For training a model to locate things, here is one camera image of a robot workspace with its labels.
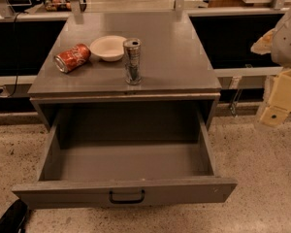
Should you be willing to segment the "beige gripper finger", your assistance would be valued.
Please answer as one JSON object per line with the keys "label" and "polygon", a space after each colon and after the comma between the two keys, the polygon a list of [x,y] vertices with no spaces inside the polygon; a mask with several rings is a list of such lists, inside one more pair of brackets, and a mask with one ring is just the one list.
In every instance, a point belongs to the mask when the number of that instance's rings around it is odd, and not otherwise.
{"label": "beige gripper finger", "polygon": [[281,108],[266,107],[262,111],[258,121],[266,126],[277,127],[282,124],[288,116],[289,113],[285,110],[282,110]]}

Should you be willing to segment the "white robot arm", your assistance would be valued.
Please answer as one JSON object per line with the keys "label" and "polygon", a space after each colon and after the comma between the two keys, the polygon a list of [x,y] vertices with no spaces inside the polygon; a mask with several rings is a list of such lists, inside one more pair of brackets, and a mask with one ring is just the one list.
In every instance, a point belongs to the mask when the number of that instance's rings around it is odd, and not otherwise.
{"label": "white robot arm", "polygon": [[258,110],[257,122],[277,127],[291,113],[291,8],[275,26],[271,58],[282,70],[266,79],[264,101]]}

